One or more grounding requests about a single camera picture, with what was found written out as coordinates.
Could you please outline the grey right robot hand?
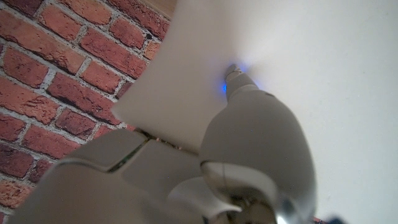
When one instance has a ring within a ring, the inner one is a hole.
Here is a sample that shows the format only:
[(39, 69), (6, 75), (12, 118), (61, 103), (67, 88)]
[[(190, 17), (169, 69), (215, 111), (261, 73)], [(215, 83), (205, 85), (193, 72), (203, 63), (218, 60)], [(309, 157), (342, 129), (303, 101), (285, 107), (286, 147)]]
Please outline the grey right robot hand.
[(200, 153), (119, 129), (52, 167), (9, 223), (310, 223), (317, 193), (297, 118), (237, 66)]

